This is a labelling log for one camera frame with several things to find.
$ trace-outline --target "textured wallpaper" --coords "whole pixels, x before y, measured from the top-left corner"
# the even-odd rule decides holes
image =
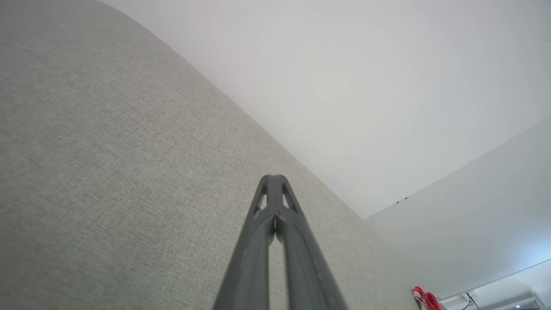
[[[350,309],[417,308],[380,237],[137,22],[94,0],[0,14],[1,309],[210,308],[271,173]],[[282,309],[282,246],[270,253]]]

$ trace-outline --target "white ceiling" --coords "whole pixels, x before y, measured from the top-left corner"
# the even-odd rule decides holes
[[[551,116],[365,222],[444,298],[550,260],[549,141]]]
[[[551,114],[550,1],[103,1],[362,218]]]

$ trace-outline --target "black cable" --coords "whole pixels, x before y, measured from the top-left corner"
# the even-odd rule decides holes
[[[471,299],[469,298],[469,302],[467,303],[467,305],[465,306],[465,308],[463,308],[463,309],[461,309],[461,310],[467,309],[467,307],[470,306],[470,305],[471,305]]]
[[[480,308],[478,308],[477,302],[474,301],[473,297],[471,297],[471,296],[469,295],[469,293],[467,293],[467,296],[469,296],[469,299],[471,299],[471,300],[474,302],[474,305],[477,306],[477,309],[480,310]]]
[[[463,309],[461,309],[461,310],[467,309],[467,307],[471,305],[471,300],[473,300],[473,297],[469,296],[469,300],[468,300],[469,303],[465,306],[465,308],[463,308]]]

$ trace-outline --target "gray wall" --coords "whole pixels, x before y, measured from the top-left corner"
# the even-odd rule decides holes
[[[551,259],[551,116],[366,222],[441,297]]]
[[[380,237],[134,20],[96,1],[0,7],[1,309],[211,307],[269,173],[351,309],[416,309]]]

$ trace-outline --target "red object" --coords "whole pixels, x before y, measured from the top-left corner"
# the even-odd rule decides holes
[[[442,310],[442,306],[432,293],[425,293],[425,295],[423,295],[423,300],[425,301],[426,308],[428,310]]]
[[[415,300],[419,303],[421,310],[427,310],[423,296],[425,296],[425,291],[423,291],[423,289],[419,286],[416,286],[413,289],[413,298],[415,298]]]

